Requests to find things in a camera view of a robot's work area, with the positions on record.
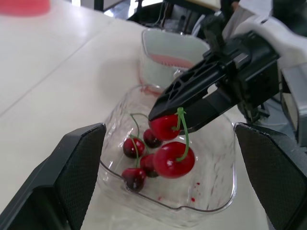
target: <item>robotic arm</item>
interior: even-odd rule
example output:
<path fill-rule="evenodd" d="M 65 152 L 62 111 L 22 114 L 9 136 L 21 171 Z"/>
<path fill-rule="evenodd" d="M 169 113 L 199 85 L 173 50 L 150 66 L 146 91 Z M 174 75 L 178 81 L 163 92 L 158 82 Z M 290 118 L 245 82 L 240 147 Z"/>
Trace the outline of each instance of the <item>robotic arm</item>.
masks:
<path fill-rule="evenodd" d="M 307 6 L 305 0 L 274 1 L 274 16 L 253 16 L 224 41 L 218 18 L 207 18 L 203 29 L 211 45 L 204 59 L 177 78 L 158 98 L 149 119 L 187 111 L 194 132 L 238 105 L 249 123 L 269 116 L 265 101 L 281 92 L 281 100 L 297 142 L 307 146 Z M 215 84 L 217 90 L 208 95 Z"/>

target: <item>clear plastic container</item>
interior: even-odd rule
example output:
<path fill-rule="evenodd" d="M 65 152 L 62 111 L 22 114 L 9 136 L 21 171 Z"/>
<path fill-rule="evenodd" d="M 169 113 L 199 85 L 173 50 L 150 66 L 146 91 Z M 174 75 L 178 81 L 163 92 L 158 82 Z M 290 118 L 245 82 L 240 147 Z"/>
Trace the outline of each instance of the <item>clear plastic container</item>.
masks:
<path fill-rule="evenodd" d="M 210 49 L 201 39 L 156 29 L 142 32 L 139 81 L 166 88 L 177 76 L 203 60 Z"/>
<path fill-rule="evenodd" d="M 148 115 L 156 101 L 156 95 L 151 92 L 158 90 L 148 85 L 131 89 L 106 120 L 107 133 L 98 184 L 103 195 L 115 202 L 175 227 L 192 227 L 209 214 L 224 210 L 234 199 L 236 156 L 233 126 L 222 115 L 191 133 L 190 147 L 196 158 L 194 168 L 178 179 L 147 178 L 144 188 L 134 193 L 126 188 L 120 176 L 123 170 L 135 165 L 135 160 L 123 154 L 123 143 L 129 134 L 137 133 L 130 113 Z M 142 137 L 148 129 L 148 121 L 143 116 L 135 118 Z M 185 143 L 185 138 L 179 136 L 175 141 Z"/>

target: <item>red cherry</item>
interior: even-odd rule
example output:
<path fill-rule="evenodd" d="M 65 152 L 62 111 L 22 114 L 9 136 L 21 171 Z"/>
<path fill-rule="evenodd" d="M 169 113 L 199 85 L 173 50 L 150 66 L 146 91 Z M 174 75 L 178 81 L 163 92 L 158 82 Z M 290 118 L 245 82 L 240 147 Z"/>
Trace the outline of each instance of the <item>red cherry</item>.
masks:
<path fill-rule="evenodd" d="M 121 176 L 126 180 L 128 188 L 134 192 L 139 192 L 144 187 L 146 173 L 143 169 L 125 169 Z"/>
<path fill-rule="evenodd" d="M 183 155 L 185 148 L 185 144 L 176 141 L 163 145 L 153 157 L 153 165 L 157 173 L 165 178 L 179 178 L 190 172 L 195 163 L 191 148 L 185 159 L 177 161 L 177 158 Z"/>
<path fill-rule="evenodd" d="M 149 154 L 149 155 L 143 156 L 140 160 L 141 169 L 143 169 L 146 172 L 146 175 L 148 177 L 159 176 L 154 169 L 153 159 L 154 159 L 154 154 Z"/>
<path fill-rule="evenodd" d="M 141 157 L 146 152 L 145 146 L 144 146 L 143 142 L 141 142 L 139 139 L 133 138 L 133 140 L 134 140 L 134 143 L 136 145 L 136 148 L 138 149 L 139 157 Z M 124 154 L 127 157 L 133 158 L 133 159 L 137 158 L 136 150 L 135 150 L 135 147 L 134 147 L 134 144 L 133 144 L 131 138 L 128 138 L 127 140 L 125 140 L 123 150 L 124 150 Z"/>
<path fill-rule="evenodd" d="M 156 138 L 150 129 L 144 132 L 143 139 L 146 145 L 152 149 L 155 149 L 162 145 L 162 141 Z"/>
<path fill-rule="evenodd" d="M 173 127 L 177 127 L 178 116 L 168 115 L 162 116 L 155 120 L 149 121 L 149 127 L 153 134 L 160 140 L 172 140 L 179 135 L 179 130 L 173 130 Z"/>

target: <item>table surface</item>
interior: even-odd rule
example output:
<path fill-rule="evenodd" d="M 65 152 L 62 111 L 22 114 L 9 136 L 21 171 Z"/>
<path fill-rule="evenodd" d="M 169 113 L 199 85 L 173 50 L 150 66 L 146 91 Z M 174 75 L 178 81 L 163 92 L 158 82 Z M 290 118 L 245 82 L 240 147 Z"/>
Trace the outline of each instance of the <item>table surface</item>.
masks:
<path fill-rule="evenodd" d="M 103 122 L 137 84 L 144 28 L 53 0 L 44 16 L 0 16 L 0 212 L 66 133 Z M 233 122 L 243 117 L 232 109 Z M 237 153 L 237 195 L 195 230 L 267 230 Z M 96 186 L 84 230 L 168 229 L 113 203 Z"/>

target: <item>green cherry stem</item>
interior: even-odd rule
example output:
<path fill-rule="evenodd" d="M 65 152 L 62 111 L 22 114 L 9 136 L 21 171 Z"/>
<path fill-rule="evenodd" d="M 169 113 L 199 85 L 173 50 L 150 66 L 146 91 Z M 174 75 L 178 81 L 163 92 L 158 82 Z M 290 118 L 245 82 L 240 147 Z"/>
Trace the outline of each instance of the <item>green cherry stem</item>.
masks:
<path fill-rule="evenodd" d="M 135 148 L 135 151 L 136 151 L 136 164 L 135 164 L 135 168 L 137 168 L 137 167 L 139 166 L 139 151 L 138 151 L 138 148 L 136 147 L 136 144 L 135 144 L 135 142 L 134 142 L 134 139 L 131 138 L 131 140 L 132 140 L 132 143 L 133 143 L 134 148 Z"/>
<path fill-rule="evenodd" d="M 175 113 L 175 115 L 178 115 L 177 127 L 172 127 L 172 130 L 178 131 L 178 130 L 180 130 L 181 116 L 178 113 Z"/>
<path fill-rule="evenodd" d="M 146 116 L 145 114 L 141 114 L 141 113 L 136 113 L 136 114 L 131 114 L 132 116 L 134 116 L 134 115 L 140 115 L 140 116 L 144 116 L 144 117 L 146 117 L 148 120 L 149 120 L 149 118 L 148 118 L 148 116 Z"/>
<path fill-rule="evenodd" d="M 137 135 L 137 138 L 139 138 L 140 136 L 140 127 L 139 127 L 139 124 L 136 122 L 135 118 L 133 117 L 133 114 L 130 114 L 131 118 L 133 119 L 135 125 L 136 125 L 136 128 L 138 130 L 138 135 Z"/>
<path fill-rule="evenodd" d="M 134 135 L 132 135 L 132 134 L 130 134 L 129 136 L 130 136 L 131 139 L 137 138 L 140 142 L 142 142 L 142 143 L 144 144 L 145 148 L 146 148 L 147 153 L 148 153 L 148 154 L 150 153 L 150 152 L 149 152 L 149 149 L 148 149 L 148 146 L 146 145 L 146 143 L 145 143 L 142 139 L 140 139 L 140 138 L 138 138 L 138 137 L 136 137 L 136 136 L 134 136 Z"/>
<path fill-rule="evenodd" d="M 182 122 L 184 133 L 186 136 L 186 149 L 184 150 L 183 155 L 176 159 L 177 161 L 182 161 L 186 158 L 189 151 L 189 133 L 188 133 L 186 120 L 184 119 L 184 114 L 186 114 L 186 112 L 184 112 L 183 108 L 180 107 L 177 109 L 177 114 L 178 114 L 178 120 L 180 119 Z"/>

